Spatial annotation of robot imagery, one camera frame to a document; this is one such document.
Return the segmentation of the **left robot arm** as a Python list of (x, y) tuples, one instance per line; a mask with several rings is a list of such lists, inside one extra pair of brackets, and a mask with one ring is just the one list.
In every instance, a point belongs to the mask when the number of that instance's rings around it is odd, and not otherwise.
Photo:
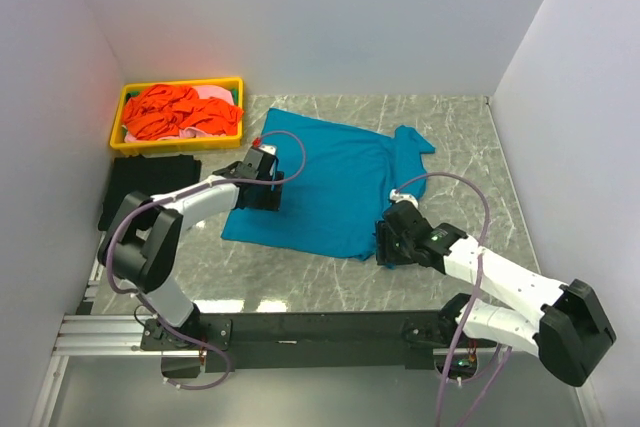
[(218, 214), (246, 208), (276, 211), (283, 179), (276, 148), (260, 145), (251, 147), (243, 160), (186, 188), (126, 195), (97, 254), (110, 286), (141, 296), (166, 322), (164, 336), (173, 346), (193, 346), (203, 335), (200, 310), (172, 274), (181, 237)]

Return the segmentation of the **teal t shirt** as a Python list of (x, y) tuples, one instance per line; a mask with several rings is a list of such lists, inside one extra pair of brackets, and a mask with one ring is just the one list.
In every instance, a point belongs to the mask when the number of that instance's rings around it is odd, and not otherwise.
[(423, 158), (436, 151), (413, 127), (386, 136), (278, 109), (269, 110), (262, 133), (290, 179), (280, 209), (232, 211), (222, 239), (361, 261), (375, 252), (390, 191), (421, 198)]

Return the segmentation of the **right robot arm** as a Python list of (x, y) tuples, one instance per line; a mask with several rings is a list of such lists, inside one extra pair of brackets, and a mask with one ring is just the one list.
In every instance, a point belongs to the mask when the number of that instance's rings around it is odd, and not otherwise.
[(395, 197), (376, 224), (380, 265), (416, 264), (479, 285), (490, 305), (458, 294), (440, 311), (439, 334), (460, 346), (481, 339), (537, 357), (558, 380), (581, 387), (616, 341), (595, 290), (550, 279), (482, 248), (463, 230), (429, 224), (409, 195)]

